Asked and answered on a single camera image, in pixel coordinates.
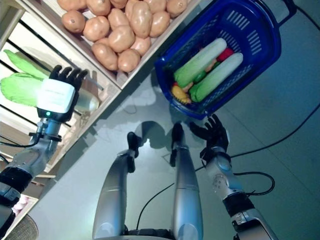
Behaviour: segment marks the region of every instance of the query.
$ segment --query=green vegetable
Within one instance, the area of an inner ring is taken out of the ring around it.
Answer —
[[[0,89],[6,99],[27,106],[37,105],[38,90],[42,80],[28,73],[14,73],[1,80]]]
[[[198,74],[198,76],[195,77],[195,79],[193,80],[193,82],[195,84],[199,83],[202,79],[204,79],[206,77],[207,73],[206,71],[202,71]]]
[[[179,87],[184,88],[191,83],[226,48],[226,41],[223,38],[218,38],[199,51],[185,65],[175,71],[174,79]]]
[[[48,78],[49,74],[45,74],[43,73],[43,69],[39,70],[37,69],[32,63],[28,62],[27,60],[23,59],[21,56],[19,56],[18,54],[10,51],[10,50],[3,50],[8,58],[10,59],[10,61],[20,70],[22,70],[23,72],[30,74],[32,76],[34,76],[35,78],[38,79],[46,79]]]
[[[242,53],[235,53],[224,60],[219,66],[211,71],[201,82],[194,85],[190,90],[191,100],[199,103],[205,99],[216,87],[218,87],[233,71],[242,63]]]

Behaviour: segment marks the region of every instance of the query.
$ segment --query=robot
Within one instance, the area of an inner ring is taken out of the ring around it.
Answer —
[[[30,144],[16,154],[0,173],[0,238],[5,236],[15,219],[11,208],[19,201],[20,194],[45,169],[54,154],[61,141],[58,135],[60,126],[70,120],[78,100],[79,89],[87,71],[71,71],[67,67],[60,73],[61,69],[61,66],[56,66],[47,79],[49,84],[43,84],[42,91],[47,91],[47,94],[39,95],[42,99],[39,101],[41,104],[37,105],[37,112],[41,120],[36,133],[30,133]],[[56,95],[62,87],[66,89],[65,93]],[[216,115],[212,115],[205,126],[203,128],[191,122],[190,130],[206,140],[206,147],[200,157],[205,162],[204,168],[212,181],[214,192],[230,215],[236,232],[233,240],[278,240],[232,172],[231,158],[227,154],[228,135],[222,123]],[[117,155],[102,186],[92,239],[202,240],[204,235],[199,186],[181,124],[176,123],[172,130],[170,165],[176,168],[176,179],[172,227],[169,230],[128,230],[125,226],[127,175],[135,171],[141,139],[129,132],[127,142],[128,149]]]

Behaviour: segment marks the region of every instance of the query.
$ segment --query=robot finger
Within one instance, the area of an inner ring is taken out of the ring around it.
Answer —
[[[61,65],[56,65],[51,71],[49,78],[57,80],[61,69],[62,69]]]
[[[196,135],[197,137],[207,140],[208,139],[208,130],[198,126],[197,124],[195,124],[193,121],[190,122],[189,124],[190,127],[190,131]]]
[[[76,77],[76,79],[73,82],[73,86],[75,87],[75,89],[77,89],[77,90],[80,89],[82,82],[87,74],[88,74],[87,70],[83,70],[78,74],[78,76]]]
[[[78,73],[80,73],[80,71],[81,71],[80,68],[74,69],[74,70],[69,74],[69,76],[67,77],[67,79],[66,79],[65,82],[68,83],[68,84],[73,85],[73,84],[74,84],[74,81],[75,81]]]
[[[223,128],[221,121],[219,120],[219,118],[217,117],[217,115],[212,114],[212,118],[215,121],[215,124],[218,128]]]
[[[211,126],[212,126],[212,128],[216,128],[216,123],[215,123],[215,121],[211,118],[211,117],[208,117],[208,121],[209,121],[209,123],[211,124]]]
[[[61,82],[66,82],[67,80],[67,75],[70,73],[70,71],[72,70],[71,67],[66,67],[65,69],[63,69],[63,71],[60,73],[58,80]]]
[[[204,124],[205,126],[206,126],[206,128],[209,130],[209,131],[211,131],[212,129],[213,129],[213,127],[214,127],[214,125],[213,126],[211,126],[209,123],[205,123]]]

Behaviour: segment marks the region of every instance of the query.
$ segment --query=robotic arm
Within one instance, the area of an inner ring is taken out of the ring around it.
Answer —
[[[260,212],[246,195],[232,172],[231,158],[226,154],[228,135],[216,115],[208,118],[206,128],[191,122],[190,130],[206,140],[200,157],[206,161],[205,170],[212,180],[214,192],[222,200],[237,232],[234,240],[278,240]]]
[[[0,239],[15,219],[12,207],[20,194],[42,171],[61,141],[62,123],[71,119],[79,97],[79,89],[87,71],[72,70],[57,65],[49,79],[44,79],[37,98],[37,112],[41,118],[36,133],[30,133],[30,145],[17,153],[13,161],[0,173]]]

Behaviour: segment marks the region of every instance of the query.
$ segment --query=red vegetable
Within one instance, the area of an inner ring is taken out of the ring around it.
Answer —
[[[223,62],[228,57],[230,57],[232,54],[234,54],[234,51],[231,48],[226,48],[217,58],[216,60],[218,62]]]

